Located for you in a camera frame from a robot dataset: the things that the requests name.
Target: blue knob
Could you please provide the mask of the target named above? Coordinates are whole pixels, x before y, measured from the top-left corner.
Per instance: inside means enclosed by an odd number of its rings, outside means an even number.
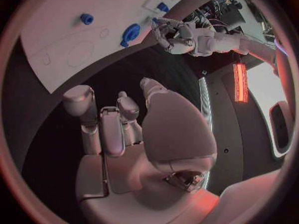
[[[169,8],[167,7],[167,5],[163,2],[161,2],[157,8],[160,10],[160,11],[165,11],[165,12],[169,12]]]
[[[89,25],[94,20],[93,16],[87,13],[82,14],[80,16],[80,19],[85,25]]]
[[[124,34],[123,34],[123,40],[121,42],[121,46],[123,47],[128,47],[128,41],[133,41],[135,40],[140,33],[140,26],[138,24],[132,24],[129,26]]]

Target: white robotic hand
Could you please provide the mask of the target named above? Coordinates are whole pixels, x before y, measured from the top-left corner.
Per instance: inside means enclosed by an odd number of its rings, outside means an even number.
[[[196,28],[195,22],[182,22],[166,18],[153,18],[152,31],[158,43],[171,54],[189,53],[192,56],[210,56],[213,52],[231,50],[242,55],[248,53],[275,66],[275,50],[242,34],[214,32],[209,28]]]

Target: curved white surface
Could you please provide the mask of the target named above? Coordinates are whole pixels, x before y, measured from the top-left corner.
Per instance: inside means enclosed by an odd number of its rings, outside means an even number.
[[[163,16],[160,2],[172,8],[180,0],[45,0],[21,33],[27,59],[47,90],[52,93],[85,67],[123,47],[123,32],[137,23],[136,45],[150,31],[149,17]],[[82,13],[93,23],[80,21]]]

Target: orange light strip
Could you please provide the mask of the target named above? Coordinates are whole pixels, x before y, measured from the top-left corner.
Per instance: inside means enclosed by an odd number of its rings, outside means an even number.
[[[246,65],[234,64],[235,102],[248,102],[248,86]]]

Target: humanoid robot hand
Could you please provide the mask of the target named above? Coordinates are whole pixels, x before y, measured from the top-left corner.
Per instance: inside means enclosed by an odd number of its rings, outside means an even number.
[[[188,53],[196,57],[233,50],[243,55],[249,53],[274,66],[275,50],[243,34],[214,32],[209,28],[196,28],[195,22],[167,18],[153,18],[151,27],[158,43],[171,54]]]

